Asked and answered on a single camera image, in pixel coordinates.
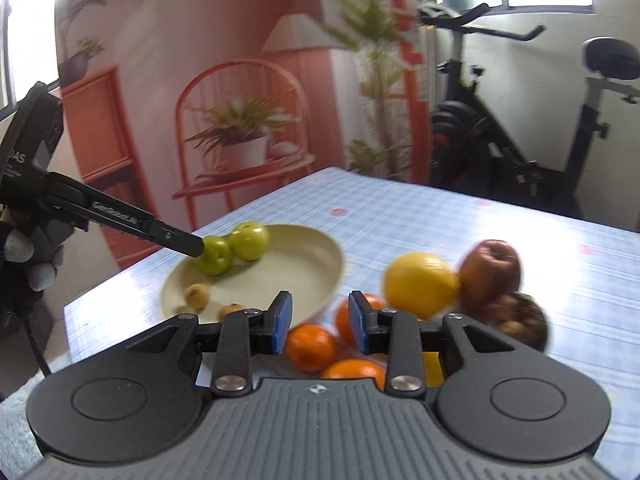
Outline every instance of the white flower pot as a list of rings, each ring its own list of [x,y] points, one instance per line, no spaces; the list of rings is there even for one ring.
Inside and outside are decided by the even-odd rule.
[[[267,161],[268,140],[263,136],[240,144],[220,146],[220,162],[230,171],[261,166]]]

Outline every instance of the wall mural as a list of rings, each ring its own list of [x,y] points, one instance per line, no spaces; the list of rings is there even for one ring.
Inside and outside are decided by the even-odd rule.
[[[84,181],[187,230],[328,166],[425,184],[411,1],[333,1],[328,20],[324,0],[57,0]],[[338,51],[352,52],[352,79]],[[361,132],[345,126],[338,91]],[[120,267],[157,249],[104,236]]]

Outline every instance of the gray ribbed surface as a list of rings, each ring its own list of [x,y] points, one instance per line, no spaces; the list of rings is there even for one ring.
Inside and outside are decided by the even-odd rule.
[[[587,458],[517,469],[468,452],[413,400],[371,380],[266,379],[255,393],[219,400],[179,446],[133,465],[89,468],[46,458],[28,480],[594,480]]]

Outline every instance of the metal screw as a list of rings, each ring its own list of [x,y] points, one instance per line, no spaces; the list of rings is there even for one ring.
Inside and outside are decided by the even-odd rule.
[[[223,375],[216,379],[214,385],[222,392],[239,392],[246,388],[246,379],[239,375]]]
[[[414,392],[422,387],[422,381],[412,375],[398,375],[391,379],[391,387],[400,392]]]

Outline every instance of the red chair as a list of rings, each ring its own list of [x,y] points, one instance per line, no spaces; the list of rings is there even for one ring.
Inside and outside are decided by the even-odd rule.
[[[237,180],[221,179],[216,176],[214,157],[205,155],[205,146],[197,147],[190,137],[210,127],[202,111],[214,106],[225,105],[229,99],[245,101],[253,99],[273,99],[285,113],[297,121],[286,124],[283,131],[274,132],[274,142],[289,140],[301,149],[290,164],[274,168],[266,164],[260,168],[250,168],[246,176]],[[181,188],[173,198],[185,198],[192,230],[199,225],[196,218],[195,197],[224,193],[229,211],[236,208],[231,191],[267,180],[277,180],[281,186],[289,183],[293,172],[312,172],[314,155],[308,153],[307,121],[308,104],[305,94],[296,78],[283,67],[261,59],[236,59],[201,73],[184,89],[175,107],[175,132],[180,159]]]

